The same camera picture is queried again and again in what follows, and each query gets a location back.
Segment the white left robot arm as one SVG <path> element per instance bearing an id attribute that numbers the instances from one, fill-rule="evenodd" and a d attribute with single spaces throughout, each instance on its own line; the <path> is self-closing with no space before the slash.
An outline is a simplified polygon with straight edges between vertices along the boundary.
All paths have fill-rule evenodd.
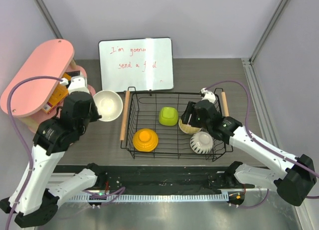
<path id="1" fill-rule="evenodd" d="M 105 186 L 105 173 L 90 163 L 71 179 L 47 187 L 69 146 L 80 139 L 90 122 L 100 118 L 92 95 L 77 91 L 64 99 L 59 117 L 40 123 L 33 138 L 31 162 L 15 192 L 0 202 L 5 213 L 16 214 L 14 221 L 20 228 L 45 225 L 73 195 L 87 188 L 99 190 Z"/>

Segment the black wire dish rack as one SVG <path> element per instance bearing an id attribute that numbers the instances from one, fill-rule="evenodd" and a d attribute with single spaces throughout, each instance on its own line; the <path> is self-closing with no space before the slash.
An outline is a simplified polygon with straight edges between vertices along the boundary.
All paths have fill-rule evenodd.
<path id="1" fill-rule="evenodd" d="M 199 93 L 194 92 L 164 92 L 164 91 L 130 91 L 125 102 L 126 128 L 121 131 L 121 149 L 128 151 L 135 159 L 137 157 L 173 158 L 173 159 L 205 159 L 216 161 L 226 153 L 232 153 L 233 147 L 228 147 L 220 140 L 213 141 L 213 148 L 207 154 L 197 154 L 190 146 L 191 135 L 182 132 L 178 124 L 166 126 L 160 123 L 160 111 L 164 107 L 172 107 L 181 116 L 189 101 L 198 102 Z M 137 150 L 133 138 L 140 129 L 153 130 L 159 142 L 150 152 Z"/>

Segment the green square bowl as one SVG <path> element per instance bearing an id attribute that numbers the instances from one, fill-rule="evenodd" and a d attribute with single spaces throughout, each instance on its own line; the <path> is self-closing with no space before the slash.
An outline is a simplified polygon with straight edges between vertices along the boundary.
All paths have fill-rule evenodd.
<path id="1" fill-rule="evenodd" d="M 164 126 L 175 126 L 178 122 L 178 111 L 173 107 L 163 107 L 159 112 L 159 123 Z"/>

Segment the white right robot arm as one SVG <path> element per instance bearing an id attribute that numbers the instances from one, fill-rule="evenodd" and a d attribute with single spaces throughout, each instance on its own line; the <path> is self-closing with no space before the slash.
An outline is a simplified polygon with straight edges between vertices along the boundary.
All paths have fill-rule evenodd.
<path id="1" fill-rule="evenodd" d="M 297 157 L 253 135 L 241 122 L 222 116 L 207 99 L 188 102 L 181 121 L 204 129 L 212 139 L 238 148 L 266 166 L 261 169 L 232 163 L 225 175 L 226 184 L 232 188 L 240 184 L 260 186 L 276 191 L 287 203 L 300 206 L 317 182 L 318 175 L 309 156 Z"/>

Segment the beige floral ceramic bowl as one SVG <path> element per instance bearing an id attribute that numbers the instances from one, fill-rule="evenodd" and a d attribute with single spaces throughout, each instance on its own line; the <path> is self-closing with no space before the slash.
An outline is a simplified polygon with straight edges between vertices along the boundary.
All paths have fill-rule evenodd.
<path id="1" fill-rule="evenodd" d="M 97 110 L 101 118 L 99 121 L 111 122 L 122 113 L 123 101 L 120 95 L 111 90 L 101 90 L 93 96 Z"/>

